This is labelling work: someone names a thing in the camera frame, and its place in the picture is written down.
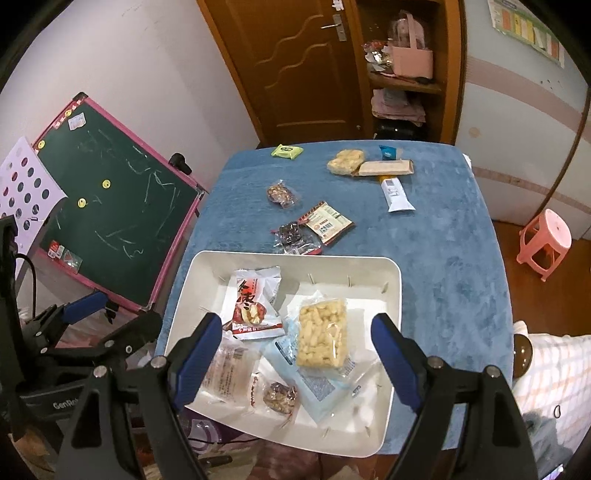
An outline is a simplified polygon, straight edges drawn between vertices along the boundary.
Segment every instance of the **poster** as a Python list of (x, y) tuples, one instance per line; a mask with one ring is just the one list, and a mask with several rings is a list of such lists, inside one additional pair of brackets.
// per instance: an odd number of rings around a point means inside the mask
[(525, 8), (508, 0), (488, 0), (492, 26), (539, 51), (564, 68), (564, 47), (556, 36)]

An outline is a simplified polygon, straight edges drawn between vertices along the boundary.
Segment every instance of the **chalkboard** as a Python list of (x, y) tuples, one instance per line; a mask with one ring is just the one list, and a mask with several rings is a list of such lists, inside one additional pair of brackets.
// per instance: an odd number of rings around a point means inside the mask
[(147, 307), (203, 190), (84, 94), (34, 148), (68, 195), (42, 249), (56, 241), (87, 284)]

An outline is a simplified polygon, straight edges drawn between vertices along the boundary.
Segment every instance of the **pink frame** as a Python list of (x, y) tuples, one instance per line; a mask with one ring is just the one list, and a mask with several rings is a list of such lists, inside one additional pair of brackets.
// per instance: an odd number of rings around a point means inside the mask
[[(63, 123), (65, 121), (65, 119), (67, 119), (67, 117), (65, 116), (66, 111), (75, 110), (81, 103), (87, 103), (94, 110), (99, 112), (109, 122), (111, 122), (119, 130), (121, 130), (131, 140), (133, 140), (134, 143), (136, 143), (137, 145), (142, 147), (146, 152), (148, 152), (150, 155), (152, 155), (154, 158), (156, 158), (162, 165), (166, 166), (166, 168), (168, 168), (171, 172), (173, 172), (177, 177), (179, 177), (186, 184), (191, 185), (191, 187), (200, 187), (203, 191), (205, 191), (205, 189), (195, 179), (193, 179), (187, 175), (184, 175), (182, 172), (178, 171), (176, 168), (169, 165), (168, 161), (162, 155), (160, 155), (158, 152), (156, 152), (156, 150), (154, 150), (152, 147), (150, 147), (148, 144), (146, 144), (142, 139), (140, 139), (140, 137), (135, 135), (129, 128), (127, 128), (124, 124), (119, 122), (109, 112), (104, 110), (100, 105), (98, 105), (98, 103), (91, 100), (91, 98), (89, 98), (89, 97), (85, 97), (84, 99), (82, 99), (82, 101), (77, 100), (77, 101), (69, 102), (68, 105), (60, 112), (60, 114), (53, 119), (53, 121), (51, 122), (49, 127), (47, 127), (43, 131), (43, 133), (35, 140), (35, 143), (33, 143), (33, 148), (37, 148), (37, 144), (39, 143), (39, 141), (43, 137), (45, 137), (45, 135), (47, 134), (47, 132), (49, 132), (50, 129), (55, 128), (54, 126), (56, 125), (56, 123), (59, 122), (59, 124), (61, 125), (61, 123)], [(178, 250), (178, 246), (180, 245), (181, 238), (183, 237), (183, 234), (185, 233), (185, 231), (189, 227), (189, 223), (191, 221), (191, 218), (192, 218), (193, 214), (195, 213), (195, 210), (199, 206), (199, 203), (201, 202), (203, 196), (204, 196), (204, 193), (202, 193), (201, 195), (198, 195), (195, 198), (195, 201), (193, 202), (193, 204), (191, 205), (191, 208), (187, 212), (187, 216), (184, 218), (183, 223), (181, 224), (177, 235), (174, 237), (173, 243), (171, 244), (170, 249), (168, 250), (168, 254), (166, 255), (166, 258), (164, 259), (164, 263), (162, 264), (162, 268), (160, 269), (160, 272), (158, 273), (158, 277), (156, 278), (156, 283), (154, 284), (154, 288), (152, 289), (152, 293), (150, 294), (150, 300), (148, 301), (147, 308), (150, 308), (154, 304), (154, 302), (156, 301), (156, 298), (158, 297), (158, 294), (160, 293), (160, 290), (162, 289), (162, 285), (164, 283), (164, 278), (166, 277), (168, 269), (170, 268), (170, 264), (172, 263), (174, 255)], [(45, 252), (45, 250), (43, 250), (41, 248), (39, 250), (41, 252), (43, 252), (43, 254), (47, 255), (47, 252)], [(106, 293), (110, 300), (114, 301), (118, 305), (121, 305), (123, 308), (125, 308), (126, 310), (129, 310), (130, 312), (138, 312), (138, 311), (145, 308), (145, 307), (142, 307), (142, 306), (136, 304), (135, 302), (133, 302), (129, 299), (126, 299), (125, 297), (122, 297), (121, 295), (118, 295), (118, 294), (102, 287), (101, 285), (95, 283), (94, 281), (90, 280), (89, 278), (86, 278), (83, 275), (74, 273), (72, 270), (70, 270), (69, 268), (66, 268), (65, 266), (61, 265), (58, 262), (56, 262), (56, 266), (58, 267), (58, 269), (62, 270), (64, 273), (71, 276), (75, 280), (79, 281), (83, 285), (85, 285), (89, 288), (95, 288), (97, 290), (100, 290), (100, 291)]]

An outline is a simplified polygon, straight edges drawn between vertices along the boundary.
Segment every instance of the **wooden door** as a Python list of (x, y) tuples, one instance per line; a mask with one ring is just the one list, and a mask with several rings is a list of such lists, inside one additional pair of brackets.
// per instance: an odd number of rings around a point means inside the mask
[[(202, 0), (267, 145), (361, 137), (362, 109), (346, 12), (332, 0)], [(339, 41), (333, 15), (341, 16)]]

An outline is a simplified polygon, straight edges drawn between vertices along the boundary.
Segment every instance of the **green snack packet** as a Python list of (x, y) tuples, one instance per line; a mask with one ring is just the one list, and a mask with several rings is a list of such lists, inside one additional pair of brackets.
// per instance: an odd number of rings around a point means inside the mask
[(304, 151), (301, 147), (290, 147), (289, 145), (281, 145), (271, 152), (272, 157), (295, 159), (300, 153)]

